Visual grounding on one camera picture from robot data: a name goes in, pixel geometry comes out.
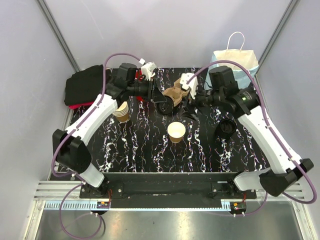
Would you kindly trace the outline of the black plastic cup lid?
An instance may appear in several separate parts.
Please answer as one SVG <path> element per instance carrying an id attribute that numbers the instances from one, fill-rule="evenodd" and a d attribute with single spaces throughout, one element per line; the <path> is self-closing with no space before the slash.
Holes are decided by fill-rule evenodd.
<path id="1" fill-rule="evenodd" d="M 156 110 L 159 114 L 169 115 L 174 109 L 174 102 L 170 97 L 166 98 L 166 102 L 158 102 L 155 104 Z"/>

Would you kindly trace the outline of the brown paper cup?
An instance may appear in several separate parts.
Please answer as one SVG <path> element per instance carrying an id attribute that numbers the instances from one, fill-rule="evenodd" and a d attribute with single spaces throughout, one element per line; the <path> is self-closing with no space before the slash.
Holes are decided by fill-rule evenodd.
<path id="1" fill-rule="evenodd" d="M 169 139 L 176 144 L 183 139 L 186 133 L 186 127 L 181 122 L 175 121 L 168 125 L 167 133 L 169 135 Z"/>

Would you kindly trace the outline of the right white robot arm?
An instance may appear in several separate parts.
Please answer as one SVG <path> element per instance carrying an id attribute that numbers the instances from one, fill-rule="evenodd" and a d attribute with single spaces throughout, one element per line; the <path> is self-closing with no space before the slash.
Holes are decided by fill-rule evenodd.
<path id="1" fill-rule="evenodd" d="M 228 195 L 236 199 L 246 190 L 254 189 L 277 197 L 302 177 L 307 178 L 307 172 L 314 167 L 312 160 L 302 158 L 285 141 L 268 116 L 258 92 L 250 87 L 240 89 L 233 70 L 225 65 L 211 69 L 209 77 L 211 89 L 199 91 L 196 73 L 181 76 L 180 86 L 189 92 L 184 114 L 195 119 L 195 108 L 223 108 L 249 131 L 269 163 L 267 169 L 238 174 L 227 185 Z"/>

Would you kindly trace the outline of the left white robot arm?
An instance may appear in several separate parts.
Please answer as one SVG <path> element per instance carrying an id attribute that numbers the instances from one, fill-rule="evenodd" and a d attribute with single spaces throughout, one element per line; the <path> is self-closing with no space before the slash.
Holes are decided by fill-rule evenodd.
<path id="1" fill-rule="evenodd" d="M 131 63 L 122 63 L 116 74 L 105 82 L 101 93 L 89 109 L 66 130 L 57 129 L 52 135 L 52 165 L 59 163 L 89 185 L 97 198 L 108 193 L 104 175 L 93 165 L 87 145 L 100 127 L 129 97 L 141 97 L 149 102 L 164 103 L 165 96 L 153 80 L 156 64 L 148 62 L 140 69 Z M 141 71 L 141 78 L 136 73 Z"/>

